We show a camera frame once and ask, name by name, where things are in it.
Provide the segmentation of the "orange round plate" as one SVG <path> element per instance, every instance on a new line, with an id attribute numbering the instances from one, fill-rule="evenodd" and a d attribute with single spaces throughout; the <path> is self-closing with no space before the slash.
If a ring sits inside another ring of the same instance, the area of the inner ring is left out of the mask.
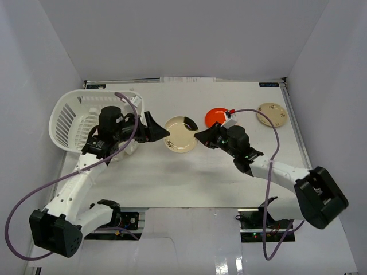
<path id="1" fill-rule="evenodd" d="M 205 116 L 205 125 L 207 128 L 210 128 L 215 123 L 222 123 L 225 121 L 224 112 L 227 111 L 226 108 L 213 108 Z"/>

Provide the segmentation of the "cream round flower plate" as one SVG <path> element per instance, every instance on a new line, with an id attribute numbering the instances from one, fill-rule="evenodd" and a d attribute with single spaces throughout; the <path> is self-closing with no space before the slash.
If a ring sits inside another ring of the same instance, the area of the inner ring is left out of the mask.
<path id="1" fill-rule="evenodd" d="M 187 153 L 198 143 L 194 135 L 198 132 L 197 124 L 187 116 L 175 116 L 165 124 L 170 135 L 164 139 L 166 147 L 175 153 Z"/>

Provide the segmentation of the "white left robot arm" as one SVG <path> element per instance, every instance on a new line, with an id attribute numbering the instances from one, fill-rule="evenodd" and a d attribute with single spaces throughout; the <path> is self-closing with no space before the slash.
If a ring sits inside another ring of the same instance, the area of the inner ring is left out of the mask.
<path id="1" fill-rule="evenodd" d="M 157 124 L 150 112 L 146 123 L 134 113 L 123 115 L 115 106 L 102 108 L 99 123 L 93 127 L 81 150 L 75 167 L 76 175 L 63 185 L 43 210 L 35 210 L 29 218 L 36 246 L 64 257 L 73 256 L 83 238 L 100 227 L 114 229 L 120 225 L 120 204 L 101 199 L 80 214 L 82 202 L 97 177 L 107 168 L 119 144 L 155 142 L 170 135 Z"/>

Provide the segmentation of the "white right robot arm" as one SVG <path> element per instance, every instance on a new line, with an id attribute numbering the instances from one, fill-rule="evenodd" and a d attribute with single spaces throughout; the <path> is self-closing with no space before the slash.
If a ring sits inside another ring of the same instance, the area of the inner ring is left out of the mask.
<path id="1" fill-rule="evenodd" d="M 262 204 L 259 221 L 265 228 L 273 228 L 283 219 L 300 219 L 317 229 L 324 229 L 349 205 L 327 169 L 318 166 L 308 170 L 271 161 L 251 147 L 249 136 L 241 126 L 225 128 L 216 123 L 194 136 L 205 147 L 219 148 L 233 157 L 234 165 L 243 174 L 269 179 L 295 194 L 293 198 L 276 198 Z"/>

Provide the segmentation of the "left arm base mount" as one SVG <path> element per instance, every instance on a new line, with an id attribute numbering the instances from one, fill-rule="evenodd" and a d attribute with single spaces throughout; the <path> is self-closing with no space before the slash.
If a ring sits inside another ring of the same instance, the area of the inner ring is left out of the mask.
<path id="1" fill-rule="evenodd" d="M 85 237 L 98 241 L 138 241 L 145 226 L 145 214 L 140 212 L 122 212 L 118 229 L 102 227 Z"/>

